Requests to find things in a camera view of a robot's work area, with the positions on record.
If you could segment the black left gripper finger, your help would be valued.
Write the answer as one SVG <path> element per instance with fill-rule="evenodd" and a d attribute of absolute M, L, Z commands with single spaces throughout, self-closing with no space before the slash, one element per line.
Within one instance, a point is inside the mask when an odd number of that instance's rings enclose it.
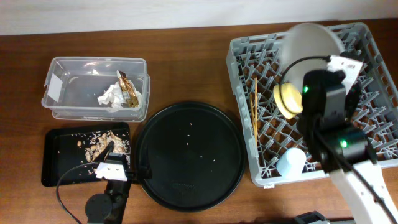
<path fill-rule="evenodd" d="M 149 159 L 149 147 L 136 145 L 134 155 L 134 166 L 136 180 L 144 180 L 152 178 L 152 168 Z"/>
<path fill-rule="evenodd" d="M 103 151 L 93 159 L 93 162 L 101 162 L 106 159 L 106 156 L 114 149 L 114 141 L 110 141 Z"/>

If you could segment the food scraps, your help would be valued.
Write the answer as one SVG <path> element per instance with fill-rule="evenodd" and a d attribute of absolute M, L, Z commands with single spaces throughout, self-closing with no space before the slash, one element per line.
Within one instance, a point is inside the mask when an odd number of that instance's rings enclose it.
<path fill-rule="evenodd" d="M 130 155 L 130 141 L 128 132 L 117 133 L 116 131 L 94 131 L 88 134 L 76 134 L 80 137 L 76 146 L 84 150 L 87 162 L 93 162 L 113 142 L 111 152 Z"/>

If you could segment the yellow bowl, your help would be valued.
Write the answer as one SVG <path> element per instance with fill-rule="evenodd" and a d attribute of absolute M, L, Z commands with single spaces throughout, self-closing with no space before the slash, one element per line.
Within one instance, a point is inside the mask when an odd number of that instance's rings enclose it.
<path fill-rule="evenodd" d="M 292 119 L 303 111 L 302 96 L 293 84 L 276 85 L 273 95 L 279 111 L 286 119 Z"/>

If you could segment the white tissue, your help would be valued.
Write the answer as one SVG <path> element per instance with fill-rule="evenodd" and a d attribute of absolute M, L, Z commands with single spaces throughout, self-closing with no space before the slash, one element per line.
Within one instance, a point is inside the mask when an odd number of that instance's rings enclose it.
<path fill-rule="evenodd" d="M 100 105 L 112 108 L 125 108 L 127 106 L 127 101 L 123 97 L 119 82 L 110 85 L 103 95 L 97 97 L 97 100 Z"/>

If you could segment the grey round plate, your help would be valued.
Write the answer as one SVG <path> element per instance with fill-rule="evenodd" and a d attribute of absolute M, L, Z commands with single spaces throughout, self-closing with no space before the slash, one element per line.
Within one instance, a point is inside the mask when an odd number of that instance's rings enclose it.
<path fill-rule="evenodd" d="M 313 23 L 296 25 L 287 31 L 280 48 L 280 64 L 285 70 L 293 62 L 311 56 L 339 55 L 345 51 L 342 41 L 325 26 Z M 285 81 L 299 91 L 303 88 L 303 78 L 312 70 L 324 70 L 327 63 L 321 59 L 311 59 L 294 65 L 285 75 Z"/>

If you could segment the gold brown snack wrapper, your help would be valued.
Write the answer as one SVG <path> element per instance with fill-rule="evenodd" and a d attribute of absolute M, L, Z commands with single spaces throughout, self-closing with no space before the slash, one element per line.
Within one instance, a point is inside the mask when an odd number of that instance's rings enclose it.
<path fill-rule="evenodd" d="M 139 100 L 135 91 L 135 88 L 127 79 L 124 72 L 117 70 L 116 75 L 119 80 L 119 86 L 121 88 L 124 99 L 131 108 L 137 108 L 139 106 Z"/>

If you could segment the light blue cup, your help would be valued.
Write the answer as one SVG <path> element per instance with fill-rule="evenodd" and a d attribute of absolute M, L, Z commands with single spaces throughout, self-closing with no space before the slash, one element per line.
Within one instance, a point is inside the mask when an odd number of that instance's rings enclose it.
<path fill-rule="evenodd" d="M 284 152 L 276 168 L 282 177 L 293 179 L 301 175 L 306 160 L 304 151 L 293 147 Z"/>

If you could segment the wooden chopstick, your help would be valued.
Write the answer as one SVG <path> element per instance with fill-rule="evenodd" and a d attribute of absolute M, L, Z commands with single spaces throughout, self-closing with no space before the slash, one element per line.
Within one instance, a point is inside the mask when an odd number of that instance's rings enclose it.
<path fill-rule="evenodd" d="M 252 116 L 252 126 L 253 126 L 253 131 L 254 131 L 254 94 L 250 95 L 250 104 L 251 104 L 251 116 Z"/>
<path fill-rule="evenodd" d="M 255 112 L 254 112 L 254 137 L 255 137 L 255 144 L 257 147 L 257 143 L 258 143 L 257 77 L 254 79 L 254 109 L 255 109 Z"/>

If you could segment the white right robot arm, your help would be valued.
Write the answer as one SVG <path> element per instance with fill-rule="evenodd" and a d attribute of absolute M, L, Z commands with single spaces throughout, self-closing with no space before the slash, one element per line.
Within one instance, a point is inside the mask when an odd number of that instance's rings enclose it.
<path fill-rule="evenodd" d="M 347 89 L 342 71 L 313 70 L 303 78 L 299 131 L 312 157 L 338 188 L 356 223 L 397 223 L 376 152 L 351 121 L 361 85 Z"/>

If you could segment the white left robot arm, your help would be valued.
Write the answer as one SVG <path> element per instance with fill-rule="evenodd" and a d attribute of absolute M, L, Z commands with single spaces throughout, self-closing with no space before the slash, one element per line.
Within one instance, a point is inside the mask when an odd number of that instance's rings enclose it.
<path fill-rule="evenodd" d="M 106 180 L 107 185 L 102 194 L 95 194 L 88 199 L 85 205 L 88 223 L 121 223 L 131 185 L 138 184 L 140 178 L 152 177 L 147 152 L 138 157 L 136 171 L 133 172 L 129 169 L 127 155 L 113 150 L 114 143 L 111 141 L 93 160 L 98 164 L 96 177 Z"/>

